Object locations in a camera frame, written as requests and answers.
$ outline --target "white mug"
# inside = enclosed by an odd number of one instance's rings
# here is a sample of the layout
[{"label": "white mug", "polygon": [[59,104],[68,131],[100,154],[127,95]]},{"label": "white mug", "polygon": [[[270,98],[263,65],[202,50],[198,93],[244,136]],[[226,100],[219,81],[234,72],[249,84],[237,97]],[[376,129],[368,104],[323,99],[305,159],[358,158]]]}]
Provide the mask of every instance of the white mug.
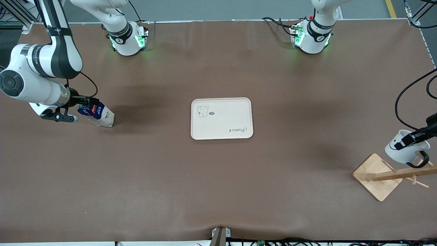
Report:
[{"label": "white mug", "polygon": [[403,137],[411,133],[408,130],[400,130],[398,134],[393,138],[390,143],[385,147],[386,154],[393,160],[399,163],[406,164],[407,162],[413,162],[417,159],[416,151],[425,151],[431,148],[427,141],[423,141],[417,144],[410,145],[401,150],[395,148],[395,144],[400,142]]}]

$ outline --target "white tray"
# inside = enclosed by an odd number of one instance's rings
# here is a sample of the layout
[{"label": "white tray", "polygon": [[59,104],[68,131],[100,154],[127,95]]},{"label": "white tray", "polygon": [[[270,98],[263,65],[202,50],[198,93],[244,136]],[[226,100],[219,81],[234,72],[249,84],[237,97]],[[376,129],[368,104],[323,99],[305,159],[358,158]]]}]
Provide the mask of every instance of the white tray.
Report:
[{"label": "white tray", "polygon": [[191,103],[193,139],[237,139],[252,135],[252,105],[248,98],[196,99]]}]

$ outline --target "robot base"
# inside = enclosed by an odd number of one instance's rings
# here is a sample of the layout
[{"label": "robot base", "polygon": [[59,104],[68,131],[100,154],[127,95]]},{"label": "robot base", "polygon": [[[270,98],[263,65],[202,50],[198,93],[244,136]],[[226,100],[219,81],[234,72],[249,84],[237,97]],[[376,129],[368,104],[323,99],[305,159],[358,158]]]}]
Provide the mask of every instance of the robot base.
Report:
[{"label": "robot base", "polygon": [[149,35],[149,31],[144,29],[143,26],[133,21],[129,21],[129,24],[132,26],[132,35],[126,40],[126,43],[118,44],[110,38],[114,50],[123,56],[133,56],[140,50],[146,49],[147,37]]},{"label": "robot base", "polygon": [[292,34],[296,34],[297,37],[291,36],[291,43],[294,46],[299,47],[302,51],[308,54],[317,54],[323,50],[323,48],[328,45],[329,38],[331,34],[326,38],[324,42],[316,42],[314,38],[305,32],[308,20],[304,20],[296,25],[297,29],[290,29]]}]

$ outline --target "yellow stripe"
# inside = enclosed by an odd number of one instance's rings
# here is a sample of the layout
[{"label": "yellow stripe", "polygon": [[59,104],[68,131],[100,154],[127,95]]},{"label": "yellow stripe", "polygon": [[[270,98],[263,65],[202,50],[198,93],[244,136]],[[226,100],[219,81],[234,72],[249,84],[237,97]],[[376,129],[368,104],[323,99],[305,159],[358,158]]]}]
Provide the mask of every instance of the yellow stripe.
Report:
[{"label": "yellow stripe", "polygon": [[395,9],[393,8],[392,0],[385,0],[385,4],[387,5],[388,12],[390,13],[390,17],[397,18]]}]

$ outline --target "square wooden base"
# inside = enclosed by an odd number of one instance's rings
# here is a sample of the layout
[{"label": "square wooden base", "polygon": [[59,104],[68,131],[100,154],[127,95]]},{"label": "square wooden base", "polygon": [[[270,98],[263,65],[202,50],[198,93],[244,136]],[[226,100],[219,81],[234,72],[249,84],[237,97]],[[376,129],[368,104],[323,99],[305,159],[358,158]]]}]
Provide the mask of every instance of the square wooden base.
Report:
[{"label": "square wooden base", "polygon": [[402,179],[391,179],[385,181],[372,181],[366,174],[388,172],[388,168],[381,157],[372,154],[352,174],[354,178],[378,201],[383,201],[401,182]]}]

